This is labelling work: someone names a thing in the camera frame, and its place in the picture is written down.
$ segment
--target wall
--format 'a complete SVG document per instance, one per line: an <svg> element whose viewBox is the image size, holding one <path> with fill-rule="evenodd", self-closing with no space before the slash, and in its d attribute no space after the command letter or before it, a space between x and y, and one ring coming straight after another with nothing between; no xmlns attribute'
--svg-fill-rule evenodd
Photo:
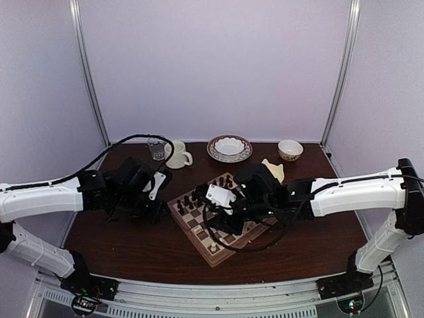
<svg viewBox="0 0 424 318"><path fill-rule="evenodd" d="M363 1L348 80L330 139L346 176L397 165L408 157L424 176L424 2ZM367 211L374 233L388 211ZM424 237L403 243L393 257L413 317L424 317Z"/></svg>
<svg viewBox="0 0 424 318"><path fill-rule="evenodd" d="M81 0L111 140L319 141L349 0Z"/></svg>
<svg viewBox="0 0 424 318"><path fill-rule="evenodd" d="M67 1L0 0L0 178L59 178L102 149ZM58 244L69 213L20 223ZM36 270L0 255L0 317L22 317Z"/></svg>

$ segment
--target mug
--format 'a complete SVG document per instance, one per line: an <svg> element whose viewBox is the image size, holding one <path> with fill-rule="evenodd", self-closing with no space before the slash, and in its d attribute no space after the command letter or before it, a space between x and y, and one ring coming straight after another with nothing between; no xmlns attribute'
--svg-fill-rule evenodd
<svg viewBox="0 0 424 318"><path fill-rule="evenodd" d="M180 169L184 166L191 166L193 164L193 157L186 151L186 145L181 141L173 141L174 154L166 162L166 166L170 169ZM165 158L171 154L171 145L165 145Z"/></svg>

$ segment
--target clear drinking glass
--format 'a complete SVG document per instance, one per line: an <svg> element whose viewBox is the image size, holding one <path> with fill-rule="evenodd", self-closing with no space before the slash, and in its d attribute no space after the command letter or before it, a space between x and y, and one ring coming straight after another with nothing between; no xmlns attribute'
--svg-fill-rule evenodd
<svg viewBox="0 0 424 318"><path fill-rule="evenodd" d="M160 161L165 159L165 142L163 140L149 138L147 145L152 153L153 160Z"/></svg>

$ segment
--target wooden tabletop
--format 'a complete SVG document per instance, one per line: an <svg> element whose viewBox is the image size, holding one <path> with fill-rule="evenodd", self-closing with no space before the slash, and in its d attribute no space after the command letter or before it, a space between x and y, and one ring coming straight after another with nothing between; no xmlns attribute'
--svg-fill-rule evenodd
<svg viewBox="0 0 424 318"><path fill-rule="evenodd" d="M253 144L253 155L238 164L210 158L205 143L187 144L193 155L190 167L173 170L174 178L158 197L169 201L225 172L267 158L284 163L285 182L307 177L335 176L317 144L304 144L296 162L283 162L276 144ZM120 166L128 156L148 162L145 144L125 144L106 157L101 170ZM169 284L249 284L281 282L342 272L348 256L366 243L353 212L337 213L314 221L297 222L277 244L262 252L236 253L215 268L209 267L176 222L167 216L158 225L128 220L106 223L103 211L79 213L65 247L82 253L94 274ZM249 247L261 246L278 232L270 230Z"/></svg>

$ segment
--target white plate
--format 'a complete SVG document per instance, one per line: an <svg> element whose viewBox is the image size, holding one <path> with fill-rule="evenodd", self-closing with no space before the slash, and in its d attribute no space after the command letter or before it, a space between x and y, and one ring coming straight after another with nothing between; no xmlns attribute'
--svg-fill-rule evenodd
<svg viewBox="0 0 424 318"><path fill-rule="evenodd" d="M253 147L239 136L219 136L207 144L207 153L220 162L235 163L246 160L253 153Z"/></svg>

